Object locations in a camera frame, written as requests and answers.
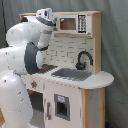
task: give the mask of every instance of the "microwave window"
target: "microwave window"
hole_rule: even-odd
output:
[[[75,18],[61,18],[60,29],[61,30],[76,30]]]

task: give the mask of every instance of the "cabinet door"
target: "cabinet door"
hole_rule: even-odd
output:
[[[81,104],[78,88],[45,82],[45,128],[82,128]]]

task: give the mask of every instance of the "toy kitchen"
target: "toy kitchen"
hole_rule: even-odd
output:
[[[35,13],[20,14],[20,18]],[[105,128],[105,87],[114,77],[101,71],[101,12],[56,12],[54,39],[44,65],[23,75],[27,89],[43,94],[45,128]]]

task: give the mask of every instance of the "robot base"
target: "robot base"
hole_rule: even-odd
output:
[[[37,128],[37,127],[35,127],[35,126],[33,126],[33,125],[31,125],[31,124],[28,124],[26,127],[24,127],[24,128]]]

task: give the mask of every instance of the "sink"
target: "sink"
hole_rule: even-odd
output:
[[[91,72],[76,69],[62,68],[52,73],[52,76],[73,81],[83,81],[91,76]]]

